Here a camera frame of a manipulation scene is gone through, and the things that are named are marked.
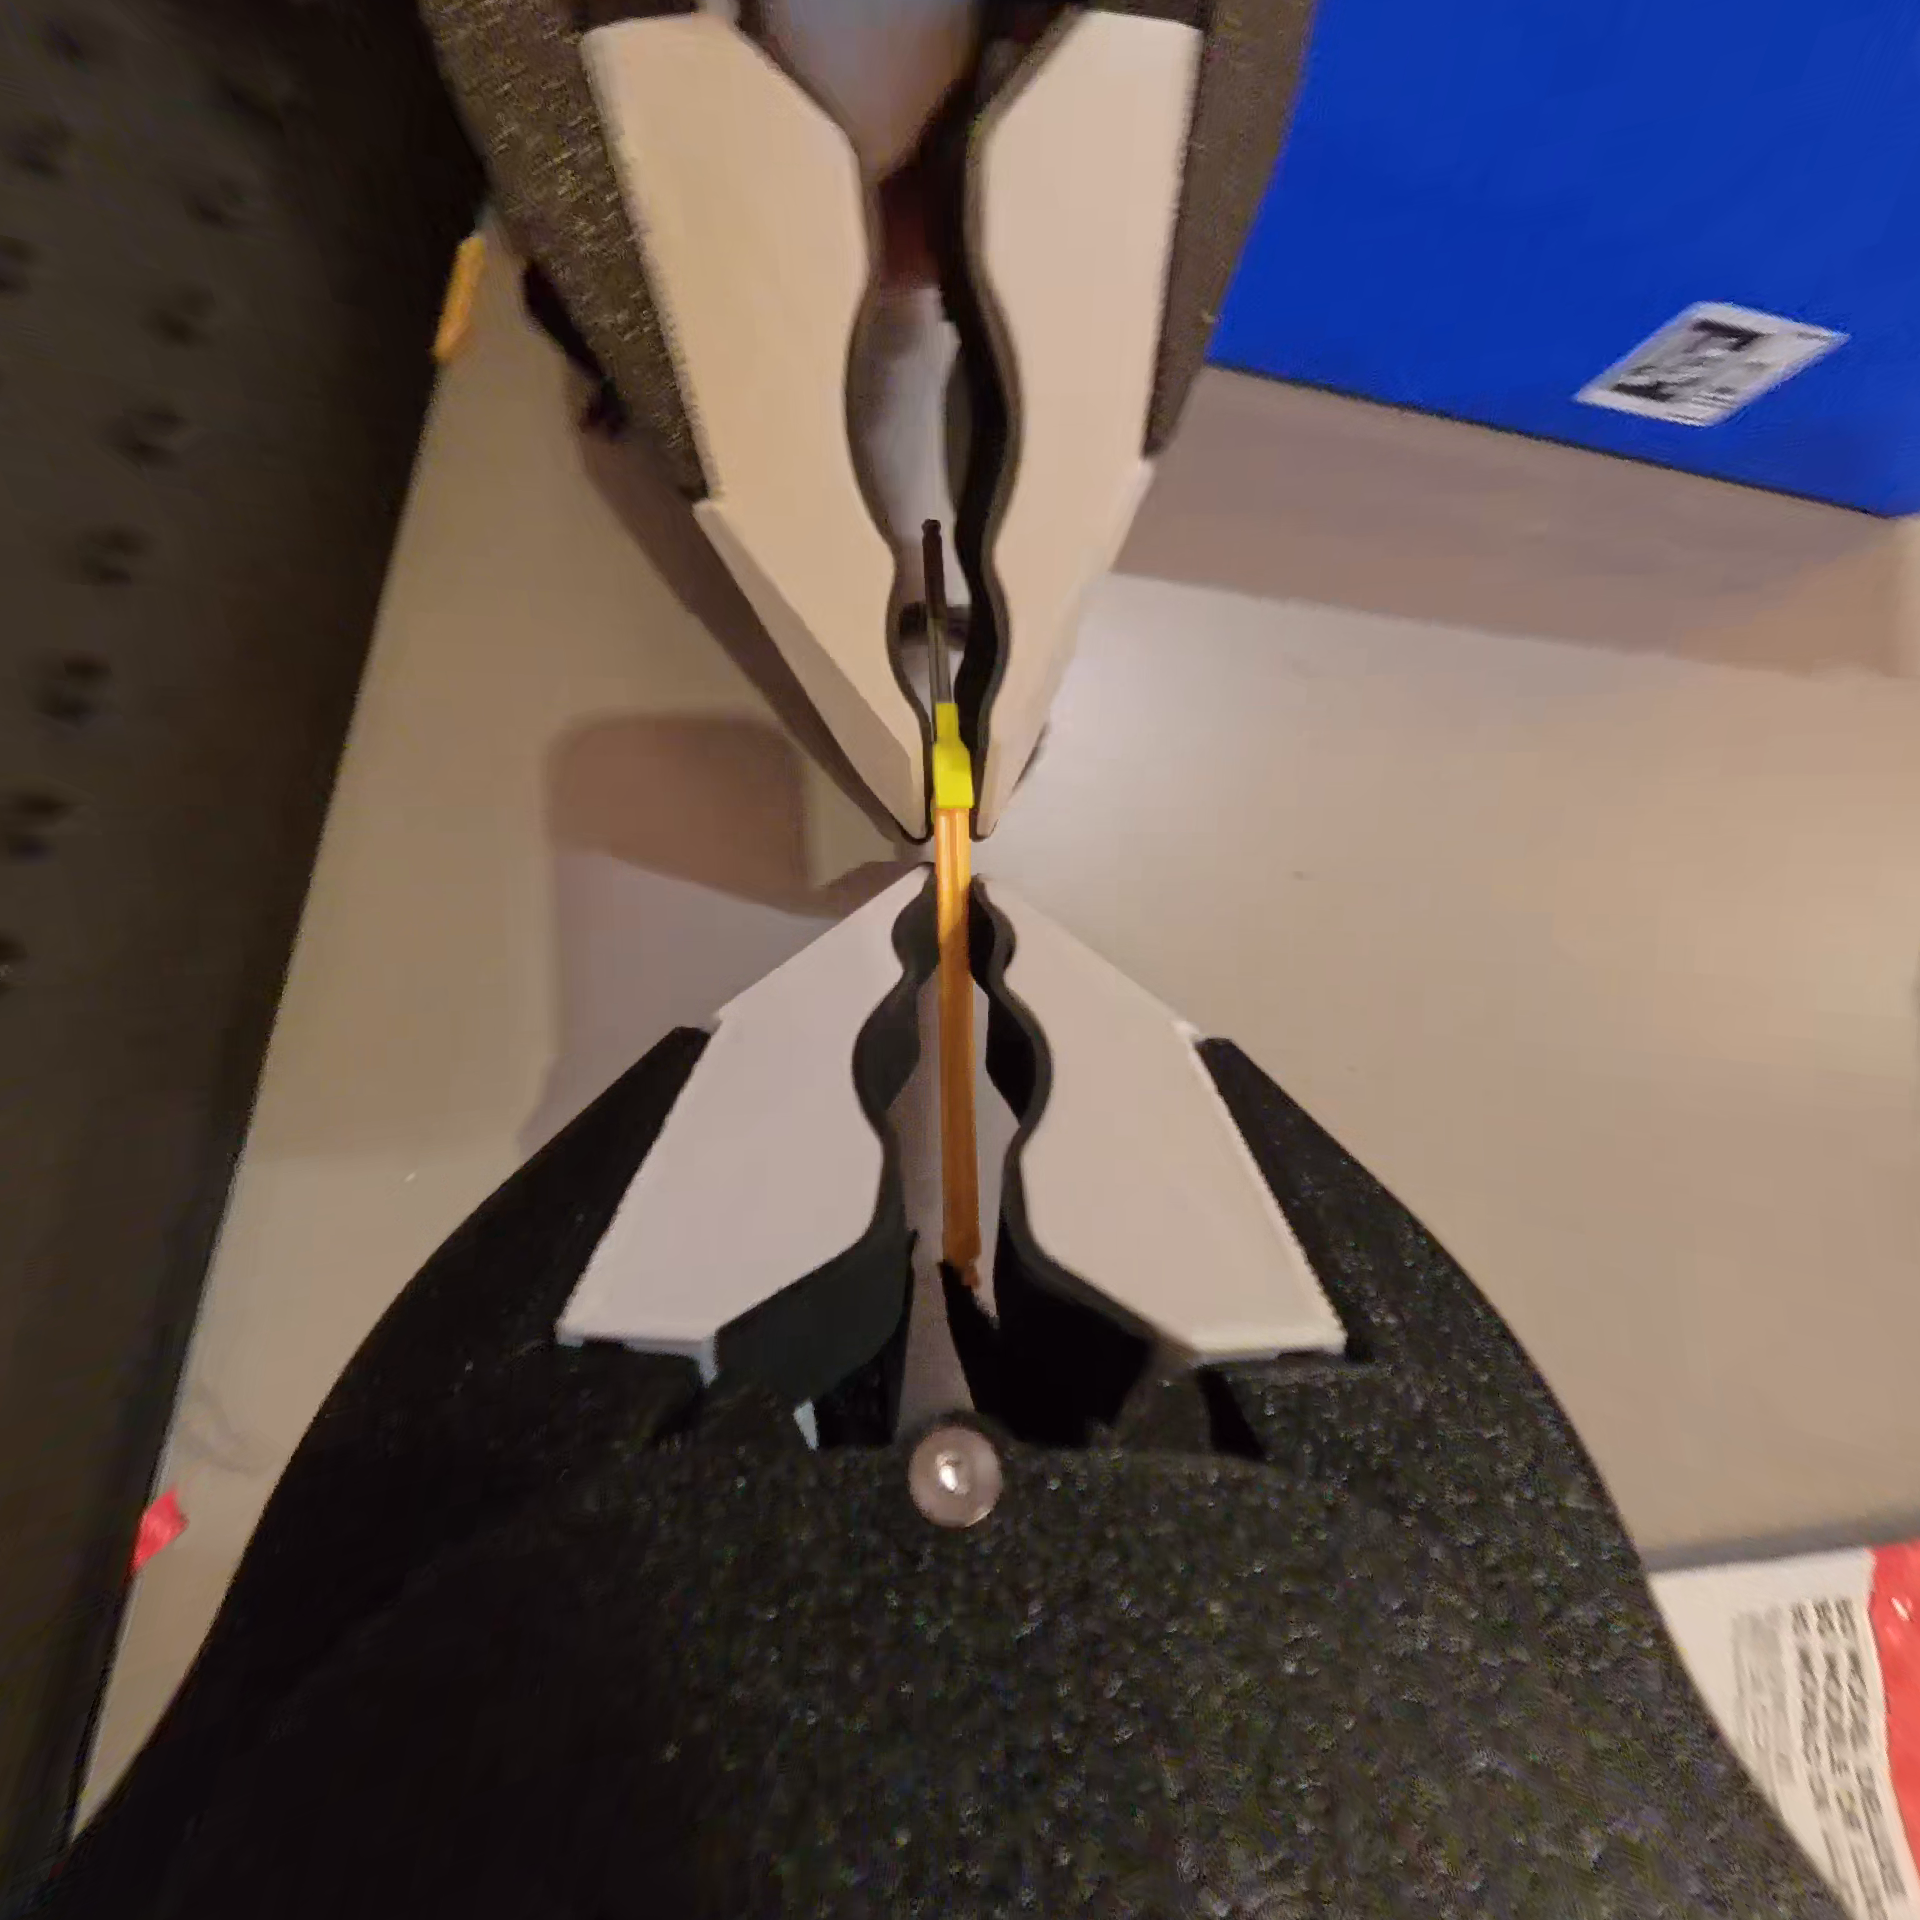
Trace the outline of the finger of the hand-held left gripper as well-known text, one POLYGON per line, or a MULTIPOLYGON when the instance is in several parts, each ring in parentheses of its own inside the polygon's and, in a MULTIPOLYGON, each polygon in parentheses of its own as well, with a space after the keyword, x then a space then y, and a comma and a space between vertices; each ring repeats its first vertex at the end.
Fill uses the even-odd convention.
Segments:
POLYGON ((974 833, 994 836, 1151 478, 1147 451, 1203 29, 1068 6, 985 102, 964 163, 967 276, 1003 401, 981 522, 994 654, 974 833))
POLYGON ((899 561, 849 435, 875 290, 856 150, 719 13, 608 20, 581 60, 693 414, 693 517, 858 783, 919 841, 928 746, 892 654, 899 561))

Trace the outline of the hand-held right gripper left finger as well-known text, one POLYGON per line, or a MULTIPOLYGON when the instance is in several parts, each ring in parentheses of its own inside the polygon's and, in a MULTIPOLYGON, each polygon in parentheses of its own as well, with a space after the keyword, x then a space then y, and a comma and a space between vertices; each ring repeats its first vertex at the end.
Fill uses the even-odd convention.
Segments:
POLYGON ((558 1317, 705 1384, 843 1384, 896 1340, 892 1110, 921 1065, 924 870, 724 1003, 558 1317))

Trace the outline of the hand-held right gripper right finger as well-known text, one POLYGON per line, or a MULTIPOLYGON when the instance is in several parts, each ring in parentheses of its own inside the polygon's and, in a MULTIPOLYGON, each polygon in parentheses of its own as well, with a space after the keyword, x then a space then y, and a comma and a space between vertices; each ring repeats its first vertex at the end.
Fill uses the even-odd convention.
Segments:
POLYGON ((974 886, 974 980, 1007 1110, 989 1123, 996 1323, 1184 1366, 1342 1356, 1203 1036, 1003 882, 974 886))

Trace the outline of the orange plastic rod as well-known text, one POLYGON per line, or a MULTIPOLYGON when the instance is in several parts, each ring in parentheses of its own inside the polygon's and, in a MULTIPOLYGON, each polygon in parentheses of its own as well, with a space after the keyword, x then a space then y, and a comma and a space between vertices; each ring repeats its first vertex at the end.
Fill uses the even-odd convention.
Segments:
POLYGON ((974 833, 967 807, 933 810, 933 1017, 940 1100, 940 1263, 981 1285, 981 1158, 974 1053, 974 833))

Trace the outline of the dark grey thin rod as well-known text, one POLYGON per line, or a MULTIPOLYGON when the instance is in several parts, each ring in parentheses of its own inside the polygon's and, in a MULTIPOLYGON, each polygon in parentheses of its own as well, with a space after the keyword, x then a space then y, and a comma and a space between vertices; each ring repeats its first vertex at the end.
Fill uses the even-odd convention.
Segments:
POLYGON ((964 647, 964 629, 947 590, 944 522, 933 517, 921 522, 921 578, 930 715, 940 722, 940 712, 958 706, 958 654, 964 647))

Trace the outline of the orange plastic connector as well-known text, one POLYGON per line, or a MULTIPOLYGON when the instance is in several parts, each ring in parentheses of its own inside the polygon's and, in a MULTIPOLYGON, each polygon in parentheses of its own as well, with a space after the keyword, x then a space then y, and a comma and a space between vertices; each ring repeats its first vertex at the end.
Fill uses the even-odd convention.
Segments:
POLYGON ((444 281, 437 331, 432 338, 434 367, 452 367, 461 357, 461 348, 468 345, 476 296, 480 296, 483 276, 485 276, 485 258, 489 258, 489 248, 485 248, 485 235, 480 228, 469 228, 468 237, 461 237, 461 245, 453 248, 452 270, 444 281))

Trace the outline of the blue plastic bin white tag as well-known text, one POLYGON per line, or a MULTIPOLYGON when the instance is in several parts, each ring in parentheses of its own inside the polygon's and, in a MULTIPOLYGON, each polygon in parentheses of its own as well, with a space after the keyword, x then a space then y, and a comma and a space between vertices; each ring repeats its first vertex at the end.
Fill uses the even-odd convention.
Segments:
POLYGON ((1319 3, 1209 362, 1917 517, 1917 3, 1319 3))

